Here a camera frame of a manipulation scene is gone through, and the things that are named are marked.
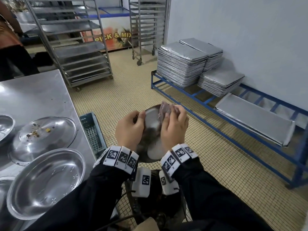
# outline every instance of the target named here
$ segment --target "white wristband with markers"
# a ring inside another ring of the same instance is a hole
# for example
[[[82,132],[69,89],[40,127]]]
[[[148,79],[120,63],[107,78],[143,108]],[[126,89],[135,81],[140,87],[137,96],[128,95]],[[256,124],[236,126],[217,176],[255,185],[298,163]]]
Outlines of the white wristband with markers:
[[[178,167],[188,159],[194,159],[198,155],[189,148],[186,143],[175,145],[172,151],[168,151],[161,158],[161,166],[166,175],[171,177]]]
[[[127,147],[111,146],[102,153],[102,155],[94,163],[93,168],[101,162],[105,155],[106,158],[103,162],[104,165],[117,167],[128,174],[133,172],[139,158],[137,153],[131,151]]]

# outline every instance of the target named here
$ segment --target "black pants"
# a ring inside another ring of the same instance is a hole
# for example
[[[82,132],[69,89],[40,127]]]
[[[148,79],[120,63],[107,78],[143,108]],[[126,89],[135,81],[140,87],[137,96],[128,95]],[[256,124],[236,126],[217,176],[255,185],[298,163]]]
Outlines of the black pants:
[[[13,77],[7,60],[10,60],[25,76],[39,73],[27,50],[20,45],[0,49],[0,81],[10,80]]]

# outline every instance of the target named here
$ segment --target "green plastic basket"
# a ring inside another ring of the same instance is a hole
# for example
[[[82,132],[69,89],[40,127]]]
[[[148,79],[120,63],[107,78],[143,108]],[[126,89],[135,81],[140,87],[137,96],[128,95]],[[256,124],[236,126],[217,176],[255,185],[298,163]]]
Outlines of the green plastic basket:
[[[79,118],[91,144],[94,155],[98,159],[107,146],[96,116],[94,112],[90,112]]]

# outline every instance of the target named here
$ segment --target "black sleeve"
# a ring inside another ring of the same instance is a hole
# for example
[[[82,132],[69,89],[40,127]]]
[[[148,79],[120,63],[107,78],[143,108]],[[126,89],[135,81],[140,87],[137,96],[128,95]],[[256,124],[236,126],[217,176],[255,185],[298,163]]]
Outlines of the black sleeve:
[[[116,200],[121,197],[121,185],[128,177],[128,173],[116,167],[98,164],[87,180],[26,230],[93,231],[107,225]]]
[[[217,220],[238,230],[272,230],[247,204],[203,170],[199,158],[184,162],[173,174],[193,220]]]

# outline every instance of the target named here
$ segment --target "person's arm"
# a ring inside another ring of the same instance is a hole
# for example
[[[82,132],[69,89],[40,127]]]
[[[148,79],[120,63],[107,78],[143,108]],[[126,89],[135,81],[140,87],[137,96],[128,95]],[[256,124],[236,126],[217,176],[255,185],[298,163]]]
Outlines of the person's arm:
[[[13,17],[10,10],[2,1],[0,1],[0,15],[2,15],[10,23],[10,25],[13,27],[14,31],[18,35],[23,34],[19,22],[17,21],[16,18]]]
[[[181,162],[175,171],[171,169],[174,171],[172,177],[184,192],[192,219],[216,220],[238,230],[272,230],[247,204],[204,171],[194,152],[178,145],[184,143],[188,127],[185,109],[182,106],[178,106],[178,108],[179,117],[176,117],[173,108],[171,114],[165,116],[162,124],[161,140],[163,148],[168,153],[163,157],[161,163],[165,171],[172,168],[171,164],[164,167],[164,163],[172,155],[171,151],[173,151],[174,157]]]
[[[134,124],[133,118],[136,115],[138,120]],[[136,150],[144,129],[144,117],[144,111],[134,111],[118,122],[115,136],[119,146]],[[97,161],[98,164],[95,163],[96,166],[86,181],[56,203],[26,231],[94,231],[107,225],[116,200],[121,197],[121,185],[130,174],[117,167],[105,165],[105,158],[108,158],[108,151]]]

